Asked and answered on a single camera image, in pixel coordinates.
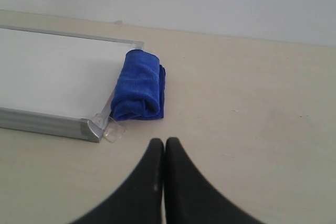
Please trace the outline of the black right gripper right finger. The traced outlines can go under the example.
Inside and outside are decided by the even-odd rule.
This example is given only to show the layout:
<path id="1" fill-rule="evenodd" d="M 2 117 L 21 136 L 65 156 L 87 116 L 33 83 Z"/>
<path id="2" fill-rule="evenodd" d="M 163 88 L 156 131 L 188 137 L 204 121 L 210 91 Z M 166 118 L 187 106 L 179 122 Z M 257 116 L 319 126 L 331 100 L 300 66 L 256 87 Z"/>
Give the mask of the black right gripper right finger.
<path id="1" fill-rule="evenodd" d="M 167 223 L 260 223 L 207 181 L 177 137 L 166 141 L 164 201 Z"/>

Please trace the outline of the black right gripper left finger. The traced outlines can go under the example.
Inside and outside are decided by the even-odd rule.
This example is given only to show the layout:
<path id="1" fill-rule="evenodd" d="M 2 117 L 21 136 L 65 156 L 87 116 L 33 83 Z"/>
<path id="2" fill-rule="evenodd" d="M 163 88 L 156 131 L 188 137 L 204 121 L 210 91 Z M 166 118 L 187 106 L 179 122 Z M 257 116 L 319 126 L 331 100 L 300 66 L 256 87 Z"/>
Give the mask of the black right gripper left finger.
<path id="1" fill-rule="evenodd" d="M 118 189 L 73 223 L 161 223 L 163 163 L 164 144 L 153 138 Z"/>

